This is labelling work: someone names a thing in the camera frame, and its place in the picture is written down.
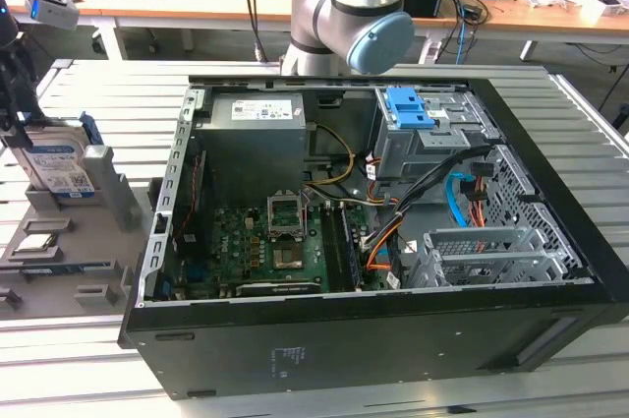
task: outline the blue latch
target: blue latch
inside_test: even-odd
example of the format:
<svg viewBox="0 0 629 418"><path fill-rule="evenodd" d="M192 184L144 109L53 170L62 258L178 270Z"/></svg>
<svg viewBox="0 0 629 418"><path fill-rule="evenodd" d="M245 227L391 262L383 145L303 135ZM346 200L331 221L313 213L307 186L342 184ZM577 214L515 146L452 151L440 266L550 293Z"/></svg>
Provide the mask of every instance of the blue latch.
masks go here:
<svg viewBox="0 0 629 418"><path fill-rule="evenodd" d="M434 120L426 115L424 100L409 87L389 87L386 90L386 103L396 117L400 129L434 128Z"/></svg>

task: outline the motherboard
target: motherboard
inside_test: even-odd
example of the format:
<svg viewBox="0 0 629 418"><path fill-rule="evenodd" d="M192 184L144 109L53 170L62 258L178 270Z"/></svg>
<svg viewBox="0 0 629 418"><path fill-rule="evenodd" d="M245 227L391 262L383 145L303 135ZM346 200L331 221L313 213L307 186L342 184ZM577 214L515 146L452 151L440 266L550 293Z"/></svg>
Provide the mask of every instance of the motherboard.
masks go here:
<svg viewBox="0 0 629 418"><path fill-rule="evenodd" d="M364 284L363 207L275 209L272 225L304 226L297 236L271 234L268 207L217 209L208 227L209 256L183 260L173 273L181 299L352 291Z"/></svg>

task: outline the table leg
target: table leg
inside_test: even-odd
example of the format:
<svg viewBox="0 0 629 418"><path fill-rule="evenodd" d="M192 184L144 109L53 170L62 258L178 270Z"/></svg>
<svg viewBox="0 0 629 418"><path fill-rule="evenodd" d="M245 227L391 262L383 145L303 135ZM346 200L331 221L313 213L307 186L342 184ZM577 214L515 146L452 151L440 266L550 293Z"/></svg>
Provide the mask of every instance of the table leg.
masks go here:
<svg viewBox="0 0 629 418"><path fill-rule="evenodd" d="M439 57L439 50L441 49L441 42L445 39L445 36L446 32L442 30L429 31L427 33L418 64L436 63L436 58Z"/></svg>
<svg viewBox="0 0 629 418"><path fill-rule="evenodd" d="M125 43L122 40L119 28L98 27L98 30L100 31L102 43L105 46L107 58L110 61L124 61L128 59L127 49L125 49Z"/></svg>
<svg viewBox="0 0 629 418"><path fill-rule="evenodd" d="M522 62L527 62L531 59L531 55L533 54L533 51L535 51L536 47L538 47L537 41L527 41L520 53L520 60Z"/></svg>
<svg viewBox="0 0 629 418"><path fill-rule="evenodd" d="M195 42L193 41L193 31L188 29L181 30L181 41L184 45L184 51L194 51Z"/></svg>

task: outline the light blue cap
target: light blue cap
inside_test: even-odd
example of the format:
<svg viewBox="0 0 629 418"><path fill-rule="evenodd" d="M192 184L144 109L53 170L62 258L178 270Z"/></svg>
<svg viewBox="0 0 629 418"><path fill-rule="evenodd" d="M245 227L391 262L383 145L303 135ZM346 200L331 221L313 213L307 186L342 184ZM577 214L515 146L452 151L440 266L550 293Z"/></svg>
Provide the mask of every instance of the light blue cap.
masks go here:
<svg viewBox="0 0 629 418"><path fill-rule="evenodd" d="M347 63L361 74L382 74L400 62L413 43L413 20L405 12L382 17L356 39Z"/></svg>

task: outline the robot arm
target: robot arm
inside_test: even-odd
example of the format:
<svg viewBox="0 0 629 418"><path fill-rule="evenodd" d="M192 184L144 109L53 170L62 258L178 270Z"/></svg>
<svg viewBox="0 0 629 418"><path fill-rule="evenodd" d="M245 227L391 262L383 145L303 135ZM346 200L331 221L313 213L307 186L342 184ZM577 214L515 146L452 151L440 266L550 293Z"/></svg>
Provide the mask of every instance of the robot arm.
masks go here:
<svg viewBox="0 0 629 418"><path fill-rule="evenodd" d="M410 47L414 27L403 0L292 0L283 75L338 75L346 66L381 74Z"/></svg>
<svg viewBox="0 0 629 418"><path fill-rule="evenodd" d="M71 0L27 0L36 22L73 30L79 11ZM18 39L18 24L0 0L0 137L9 148L29 148L24 126L43 117L34 88L36 75L29 54Z"/></svg>

